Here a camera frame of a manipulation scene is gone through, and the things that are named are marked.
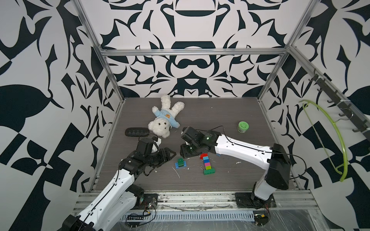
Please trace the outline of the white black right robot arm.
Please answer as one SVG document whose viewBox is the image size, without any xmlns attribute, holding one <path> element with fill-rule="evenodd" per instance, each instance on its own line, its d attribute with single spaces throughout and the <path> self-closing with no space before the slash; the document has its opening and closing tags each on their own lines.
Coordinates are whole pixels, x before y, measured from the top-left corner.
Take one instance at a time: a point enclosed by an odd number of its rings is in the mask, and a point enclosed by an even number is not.
<svg viewBox="0 0 370 231">
<path fill-rule="evenodd" d="M 255 183 L 250 197 L 255 204 L 268 201 L 276 190 L 289 189 L 291 163 L 284 148 L 277 143 L 272 147 L 254 145 L 217 131 L 203 133 L 192 127 L 184 128 L 181 138 L 185 141 L 180 148 L 183 158 L 213 153 L 234 157 L 263 169 L 265 173 Z"/>
</svg>

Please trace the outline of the black remote control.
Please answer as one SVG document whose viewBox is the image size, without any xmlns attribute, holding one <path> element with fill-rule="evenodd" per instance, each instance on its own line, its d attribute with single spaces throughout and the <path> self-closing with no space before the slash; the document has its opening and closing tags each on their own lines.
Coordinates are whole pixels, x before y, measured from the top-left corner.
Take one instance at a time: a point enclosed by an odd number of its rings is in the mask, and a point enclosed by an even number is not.
<svg viewBox="0 0 370 231">
<path fill-rule="evenodd" d="M 125 130 L 125 135 L 127 137 L 146 137 L 149 134 L 149 129 L 143 127 L 132 127 Z"/>
</svg>

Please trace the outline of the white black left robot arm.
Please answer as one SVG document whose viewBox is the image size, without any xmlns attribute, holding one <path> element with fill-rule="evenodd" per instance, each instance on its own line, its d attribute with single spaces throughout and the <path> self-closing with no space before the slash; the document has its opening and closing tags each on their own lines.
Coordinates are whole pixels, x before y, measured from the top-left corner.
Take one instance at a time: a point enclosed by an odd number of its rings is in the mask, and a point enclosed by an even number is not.
<svg viewBox="0 0 370 231">
<path fill-rule="evenodd" d="M 169 148 L 159 148 L 158 141 L 148 137 L 139 140 L 103 191 L 77 216 L 69 215 L 61 230 L 109 231 L 129 210 L 140 205 L 144 190 L 134 182 L 147 167 L 155 169 L 176 156 Z"/>
</svg>

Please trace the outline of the long blue lego brick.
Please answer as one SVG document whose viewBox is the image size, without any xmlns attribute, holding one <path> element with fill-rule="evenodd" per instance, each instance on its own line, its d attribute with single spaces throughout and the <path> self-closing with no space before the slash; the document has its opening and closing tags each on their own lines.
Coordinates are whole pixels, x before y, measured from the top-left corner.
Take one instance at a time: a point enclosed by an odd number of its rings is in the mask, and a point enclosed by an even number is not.
<svg viewBox="0 0 370 231">
<path fill-rule="evenodd" d="M 186 161 L 175 162 L 175 168 L 176 169 L 181 169 L 181 168 L 185 168 L 185 167 L 187 167 Z"/>
</svg>

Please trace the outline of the light green tall lego brick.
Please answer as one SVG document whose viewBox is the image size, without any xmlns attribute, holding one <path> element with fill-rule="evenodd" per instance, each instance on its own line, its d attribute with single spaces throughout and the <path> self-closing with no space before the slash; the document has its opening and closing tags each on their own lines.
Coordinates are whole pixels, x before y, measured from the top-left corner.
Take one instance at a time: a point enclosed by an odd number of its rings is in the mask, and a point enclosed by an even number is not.
<svg viewBox="0 0 370 231">
<path fill-rule="evenodd" d="M 185 166 L 184 159 L 179 158 L 178 161 L 177 161 L 177 165 L 178 165 L 178 167 L 184 167 Z"/>
</svg>

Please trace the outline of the red lego brick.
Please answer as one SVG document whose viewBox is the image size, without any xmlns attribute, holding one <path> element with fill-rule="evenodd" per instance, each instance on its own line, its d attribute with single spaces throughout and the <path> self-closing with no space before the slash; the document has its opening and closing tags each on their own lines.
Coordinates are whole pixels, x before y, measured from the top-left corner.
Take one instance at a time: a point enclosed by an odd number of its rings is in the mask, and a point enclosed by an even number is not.
<svg viewBox="0 0 370 231">
<path fill-rule="evenodd" d="M 207 157 L 207 156 L 208 154 L 201 154 L 199 158 L 202 160 L 204 157 Z"/>
</svg>

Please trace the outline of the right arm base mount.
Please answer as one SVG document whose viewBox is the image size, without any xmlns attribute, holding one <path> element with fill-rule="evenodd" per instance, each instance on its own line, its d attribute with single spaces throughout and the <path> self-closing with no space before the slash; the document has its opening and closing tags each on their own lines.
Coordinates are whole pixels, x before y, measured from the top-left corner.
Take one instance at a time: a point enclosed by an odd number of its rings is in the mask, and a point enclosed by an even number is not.
<svg viewBox="0 0 370 231">
<path fill-rule="evenodd" d="M 270 195 L 268 200 L 262 200 L 254 195 L 257 182 L 254 183 L 253 189 L 250 193 L 235 193 L 235 200 L 238 208 L 266 208 L 266 206 L 276 207 L 273 194 Z"/>
</svg>

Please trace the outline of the black wall hook rack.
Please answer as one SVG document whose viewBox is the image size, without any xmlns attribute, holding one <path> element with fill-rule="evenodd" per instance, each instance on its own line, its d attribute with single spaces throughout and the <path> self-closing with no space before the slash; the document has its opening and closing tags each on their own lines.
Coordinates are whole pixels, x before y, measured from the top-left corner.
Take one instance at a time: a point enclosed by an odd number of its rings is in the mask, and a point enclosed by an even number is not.
<svg viewBox="0 0 370 231">
<path fill-rule="evenodd" d="M 310 82 L 314 81 L 318 84 L 318 92 L 324 92 L 328 97 L 328 103 L 335 105 L 341 110 L 340 120 L 349 120 L 355 126 L 352 129 L 354 133 L 361 133 L 368 141 L 370 141 L 370 120 L 349 100 L 342 92 L 340 92 L 329 80 L 328 77 L 318 72 L 313 71 L 313 77 Z"/>
</svg>

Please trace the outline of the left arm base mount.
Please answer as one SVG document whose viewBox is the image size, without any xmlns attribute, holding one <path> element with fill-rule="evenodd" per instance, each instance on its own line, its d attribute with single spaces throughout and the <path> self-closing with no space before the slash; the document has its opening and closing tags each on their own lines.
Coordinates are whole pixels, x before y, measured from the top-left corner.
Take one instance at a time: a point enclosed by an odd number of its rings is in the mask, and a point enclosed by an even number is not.
<svg viewBox="0 0 370 231">
<path fill-rule="evenodd" d="M 133 193 L 136 197 L 133 209 L 144 209 L 145 206 L 158 204 L 159 195 L 157 193 L 148 193 L 137 185 L 131 185 L 126 191 Z"/>
</svg>

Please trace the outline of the white teddy bear blue shirt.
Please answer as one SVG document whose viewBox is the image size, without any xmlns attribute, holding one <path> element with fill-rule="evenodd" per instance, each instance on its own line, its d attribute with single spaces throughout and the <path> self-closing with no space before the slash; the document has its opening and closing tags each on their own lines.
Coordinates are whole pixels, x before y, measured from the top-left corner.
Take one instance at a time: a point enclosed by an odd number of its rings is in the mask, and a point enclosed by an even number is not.
<svg viewBox="0 0 370 231">
<path fill-rule="evenodd" d="M 171 105 L 171 97 L 163 95 L 161 97 L 161 109 L 158 109 L 156 106 L 152 107 L 152 113 L 156 118 L 149 122 L 149 131 L 164 139 L 168 138 L 171 134 L 171 128 L 178 129 L 180 127 L 176 117 L 184 108 L 185 104 L 183 102 L 176 102 L 174 105 Z"/>
</svg>

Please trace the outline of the green long lego plate brick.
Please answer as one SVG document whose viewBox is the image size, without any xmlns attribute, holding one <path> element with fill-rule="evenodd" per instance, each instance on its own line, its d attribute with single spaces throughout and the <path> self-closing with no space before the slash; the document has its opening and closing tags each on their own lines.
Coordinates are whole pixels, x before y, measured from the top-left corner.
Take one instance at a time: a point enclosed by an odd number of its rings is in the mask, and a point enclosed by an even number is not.
<svg viewBox="0 0 370 231">
<path fill-rule="evenodd" d="M 215 169 L 214 168 L 210 168 L 210 169 L 205 169 L 203 171 L 203 174 L 204 175 L 210 175 L 210 174 L 214 174 L 215 173 Z"/>
</svg>

